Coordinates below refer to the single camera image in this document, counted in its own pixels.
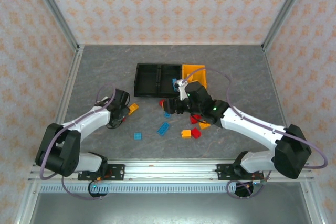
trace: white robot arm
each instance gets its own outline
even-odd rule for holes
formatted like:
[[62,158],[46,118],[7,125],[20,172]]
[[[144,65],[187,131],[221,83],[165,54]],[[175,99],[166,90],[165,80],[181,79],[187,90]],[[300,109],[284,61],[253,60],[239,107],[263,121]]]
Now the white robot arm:
[[104,176],[107,172],[107,158],[95,153],[81,153],[80,143],[96,129],[109,125],[110,129],[118,127],[124,117],[130,112],[127,107],[130,95],[122,90],[116,89],[112,102],[106,107],[109,98],[105,97],[102,101],[80,116],[79,118],[64,123],[62,125],[52,123],[45,132],[35,162],[41,166],[45,158],[47,149],[54,136],[62,129],[67,128],[52,146],[47,157],[45,168],[61,174],[65,177],[73,172],[92,172],[97,173],[97,177]]
[[[179,88],[180,97],[168,99],[163,103],[167,113],[199,114],[206,123],[241,133],[269,149],[257,153],[242,152],[235,161],[234,172],[238,177],[260,170],[277,170],[289,178],[299,176],[311,154],[311,149],[308,145],[293,141],[280,133],[288,133],[305,140],[300,128],[295,125],[290,125],[288,128],[273,125],[254,118],[235,107],[231,108],[227,102],[213,100],[197,81],[187,83],[179,80],[175,85]],[[272,128],[273,131],[256,126],[244,118]]]

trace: black storage box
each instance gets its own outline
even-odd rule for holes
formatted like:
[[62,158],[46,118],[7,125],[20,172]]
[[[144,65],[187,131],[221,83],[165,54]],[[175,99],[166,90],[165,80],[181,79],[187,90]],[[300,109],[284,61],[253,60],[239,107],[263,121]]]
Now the black storage box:
[[135,97],[172,98],[179,96],[174,91],[173,79],[182,78],[182,64],[138,63],[134,80]]

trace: patterned wallpaper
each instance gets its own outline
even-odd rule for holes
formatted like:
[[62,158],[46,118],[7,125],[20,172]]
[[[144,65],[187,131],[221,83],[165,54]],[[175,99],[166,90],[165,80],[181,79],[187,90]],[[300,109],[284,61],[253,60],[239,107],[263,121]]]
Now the patterned wallpaper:
[[267,56],[288,121],[329,159],[316,176],[336,223],[336,0],[297,0]]
[[80,44],[261,45],[285,0],[56,0]]
[[0,219],[13,223],[72,59],[43,0],[0,0]]

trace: lego brick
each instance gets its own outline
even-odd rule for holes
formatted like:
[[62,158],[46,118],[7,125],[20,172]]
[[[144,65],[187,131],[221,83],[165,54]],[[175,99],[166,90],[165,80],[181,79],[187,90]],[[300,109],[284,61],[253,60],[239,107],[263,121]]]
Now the lego brick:
[[164,122],[162,124],[162,126],[159,128],[159,130],[157,131],[159,135],[163,136],[164,133],[166,133],[166,131],[169,129],[170,124]]
[[160,107],[162,107],[163,108],[163,102],[164,102],[165,100],[161,100],[160,102],[159,102],[159,105],[160,105]]
[[132,105],[129,107],[129,109],[130,109],[131,111],[130,111],[130,113],[128,113],[128,115],[131,115],[131,114],[132,114],[134,111],[136,111],[138,108],[139,108],[139,106],[138,106],[136,103],[132,104]]
[[202,117],[200,115],[193,115],[193,116],[190,115],[190,122],[191,122],[191,124],[198,123],[198,120],[196,120],[196,119],[201,120]]
[[191,136],[193,136],[194,138],[198,139],[201,135],[202,134],[198,128],[193,128],[191,130]]
[[200,126],[201,130],[203,130],[203,129],[206,129],[206,128],[210,127],[211,124],[208,124],[208,123],[199,123],[199,126]]
[[175,83],[177,82],[177,79],[173,79],[173,88],[175,92],[178,92],[177,87],[175,87]]
[[169,114],[169,113],[167,113],[167,112],[164,112],[163,116],[164,116],[165,118],[171,118],[171,117],[172,117],[172,115]]
[[141,134],[141,132],[135,132],[135,134],[134,134],[134,140],[142,140],[142,134]]
[[183,130],[181,131],[182,138],[191,138],[191,130]]

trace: transparent blue brick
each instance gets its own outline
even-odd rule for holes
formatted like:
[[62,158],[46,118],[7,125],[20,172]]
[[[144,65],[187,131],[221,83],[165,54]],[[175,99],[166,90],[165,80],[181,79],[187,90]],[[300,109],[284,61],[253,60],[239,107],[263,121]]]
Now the transparent blue brick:
[[164,133],[166,133],[166,131],[169,129],[169,127],[170,127],[170,124],[164,122],[164,123],[162,124],[162,126],[159,128],[159,130],[157,131],[158,134],[159,134],[160,136],[163,136]]
[[175,83],[177,82],[177,79],[173,79],[173,88],[175,92],[178,92],[178,89],[175,87]]
[[167,112],[164,112],[163,116],[164,116],[165,118],[171,118],[171,117],[172,117],[172,115],[169,114],[169,113],[167,113]]
[[134,134],[134,140],[141,140],[142,139],[142,135],[141,132],[136,132]]

